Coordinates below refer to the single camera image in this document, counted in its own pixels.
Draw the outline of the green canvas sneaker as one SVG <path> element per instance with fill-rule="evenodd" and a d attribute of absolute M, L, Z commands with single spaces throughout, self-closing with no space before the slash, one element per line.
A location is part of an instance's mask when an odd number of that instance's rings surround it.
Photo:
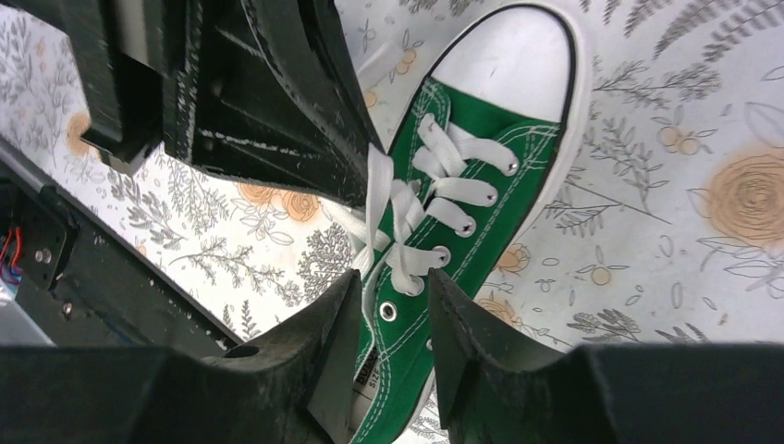
<path fill-rule="evenodd" d="M 435 383 L 429 273 L 467 295 L 557 194 L 590 98 L 587 38 L 553 1 L 506 2 L 439 54 L 388 151 L 369 150 L 366 204 L 328 208 L 361 272 L 353 443 L 391 443 Z"/>

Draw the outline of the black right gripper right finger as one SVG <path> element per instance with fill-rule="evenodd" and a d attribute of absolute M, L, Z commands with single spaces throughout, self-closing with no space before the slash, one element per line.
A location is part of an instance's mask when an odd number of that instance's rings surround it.
<path fill-rule="evenodd" d="M 779 443 L 779 344 L 546 347 L 428 276 L 440 425 L 453 443 Z"/>

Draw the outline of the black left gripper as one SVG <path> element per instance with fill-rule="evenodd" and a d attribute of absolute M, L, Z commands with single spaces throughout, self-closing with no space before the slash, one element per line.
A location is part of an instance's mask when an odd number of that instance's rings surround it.
<path fill-rule="evenodd" d="M 114 170 L 134 174 L 164 138 L 209 176 L 364 207 L 380 140 L 333 2 L 7 6 L 69 38 L 91 119 L 81 139 Z"/>

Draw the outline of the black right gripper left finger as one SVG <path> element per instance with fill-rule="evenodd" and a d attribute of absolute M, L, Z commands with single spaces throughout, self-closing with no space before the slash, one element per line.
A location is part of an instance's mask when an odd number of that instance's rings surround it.
<path fill-rule="evenodd" d="M 350 270 L 222 357 L 4 347 L 5 443 L 344 443 L 361 322 Z"/>

